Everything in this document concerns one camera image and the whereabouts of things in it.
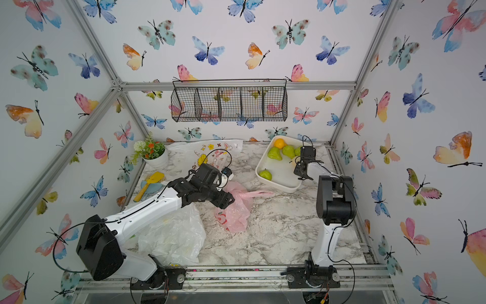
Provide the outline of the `pink plastic bag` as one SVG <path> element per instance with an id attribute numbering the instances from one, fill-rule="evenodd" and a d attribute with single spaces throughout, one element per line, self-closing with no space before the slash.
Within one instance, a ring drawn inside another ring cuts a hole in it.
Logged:
<path id="1" fill-rule="evenodd" d="M 231 234 L 241 233 L 247 229 L 255 198 L 269 198 L 274 195 L 273 192 L 264 190 L 249 192 L 242 184 L 232 181 L 224 190 L 230 193 L 235 201 L 226 209 L 216 208 L 214 216 L 217 223 Z"/>

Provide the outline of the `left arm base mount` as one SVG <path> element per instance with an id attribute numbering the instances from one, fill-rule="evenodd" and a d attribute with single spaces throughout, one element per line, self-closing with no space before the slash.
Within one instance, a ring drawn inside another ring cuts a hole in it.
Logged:
<path id="1" fill-rule="evenodd" d="M 183 267 L 159 268 L 147 281 L 132 279 L 130 288 L 135 291 L 181 290 L 186 280 L 186 272 Z"/>

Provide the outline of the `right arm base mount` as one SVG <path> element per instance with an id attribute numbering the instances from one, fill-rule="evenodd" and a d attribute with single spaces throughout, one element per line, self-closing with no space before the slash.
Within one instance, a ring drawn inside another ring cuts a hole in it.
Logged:
<path id="1" fill-rule="evenodd" d="M 290 289 L 340 288 L 340 277 L 334 266 L 321 267 L 309 260 L 302 267 L 287 267 L 280 274 L 285 277 Z"/>

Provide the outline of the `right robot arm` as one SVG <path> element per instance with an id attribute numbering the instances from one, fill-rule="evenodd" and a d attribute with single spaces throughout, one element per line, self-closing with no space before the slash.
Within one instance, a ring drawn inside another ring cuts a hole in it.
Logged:
<path id="1" fill-rule="evenodd" d="M 310 259 L 313 265 L 330 267 L 335 263 L 332 256 L 339 234 L 356 216 L 353 179 L 326 168 L 322 161 L 316 159 L 313 146 L 302 146 L 295 163 L 294 174 L 298 179 L 313 181 L 318 185 L 316 213 L 320 219 L 320 229 Z"/>

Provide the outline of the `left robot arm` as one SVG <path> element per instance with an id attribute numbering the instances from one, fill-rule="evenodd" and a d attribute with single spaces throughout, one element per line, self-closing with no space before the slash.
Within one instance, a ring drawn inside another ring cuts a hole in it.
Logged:
<path id="1" fill-rule="evenodd" d="M 191 203 L 209 201 L 220 209 L 227 208 L 235 199 L 224 187 L 233 177 L 228 167 L 218 170 L 204 163 L 136 206 L 104 219 L 98 215 L 90 217 L 84 223 L 76 249 L 87 272 L 95 281 L 123 276 L 159 288 L 168 279 L 164 267 L 149 255 L 126 251 L 123 245 L 155 220 Z"/>

